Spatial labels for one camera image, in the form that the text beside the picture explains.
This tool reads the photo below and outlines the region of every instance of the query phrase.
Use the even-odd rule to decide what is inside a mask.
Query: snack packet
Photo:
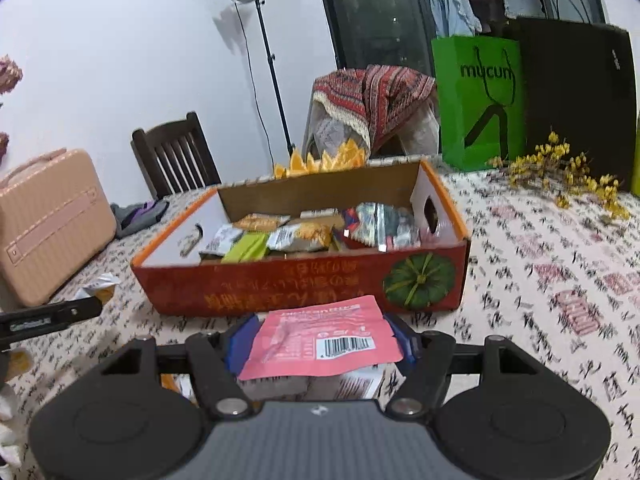
[[[102,306],[104,306],[114,295],[116,285],[120,284],[120,279],[110,272],[105,272],[92,282],[83,285],[78,289],[74,300],[82,300],[82,298],[90,298],[95,296],[100,300]]]
[[[233,244],[243,233],[244,231],[242,231],[242,229],[233,227],[231,224],[222,224],[214,235],[213,240],[200,251],[200,257],[207,258],[211,255],[224,256],[231,250]]]
[[[290,216],[263,215],[251,213],[244,218],[233,222],[232,226],[242,231],[258,231],[261,233],[273,233],[278,227],[286,224]]]
[[[33,355],[25,348],[9,350],[9,365],[4,375],[4,382],[10,381],[33,368]]]
[[[406,208],[363,202],[342,212],[344,238],[389,251],[419,244],[414,217]]]
[[[225,264],[261,260],[267,254],[268,233],[245,233],[222,258]]]
[[[331,227],[316,222],[285,225],[277,228],[267,240],[272,251],[292,253],[327,249],[331,243]]]
[[[238,379],[332,376],[401,359],[375,298],[362,296],[268,313]]]

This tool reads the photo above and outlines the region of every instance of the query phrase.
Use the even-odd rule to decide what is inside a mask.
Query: orange cardboard box
[[[365,248],[238,264],[200,261],[198,250],[223,223],[249,213],[298,218],[361,202],[410,208],[428,240],[389,252]],[[131,267],[154,308],[172,316],[239,316],[366,294],[384,311],[422,312],[460,306],[469,247],[465,223],[423,160],[208,189]]]

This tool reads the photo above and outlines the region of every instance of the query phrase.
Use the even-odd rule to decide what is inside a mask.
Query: calligraphy print tablecloth
[[[459,342],[481,344],[492,333],[509,337],[609,418],[612,441],[598,478],[640,480],[640,204],[623,197],[632,219],[624,227],[606,226],[588,200],[561,210],[491,182],[492,173],[440,171],[473,236],[463,302],[454,312],[407,319],[419,331],[441,330]],[[25,428],[44,402],[137,335],[183,342],[234,321],[160,316],[129,269],[133,255],[199,193],[172,197],[157,226],[111,243],[54,298],[71,298],[102,272],[122,280],[98,319],[21,344],[36,365],[11,381],[19,399],[14,428]],[[476,380],[463,379],[452,382],[450,394]],[[377,392],[382,403],[401,381],[393,365],[385,368]],[[17,478],[42,478],[28,449]]]

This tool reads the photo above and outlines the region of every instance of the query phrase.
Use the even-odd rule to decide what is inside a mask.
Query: chair
[[[136,130],[131,138],[158,198],[220,184],[196,112],[147,132]]]

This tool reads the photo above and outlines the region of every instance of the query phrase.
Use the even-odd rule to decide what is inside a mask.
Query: green snack packet
[[[260,260],[267,254],[269,233],[245,233],[222,258],[226,264]]]

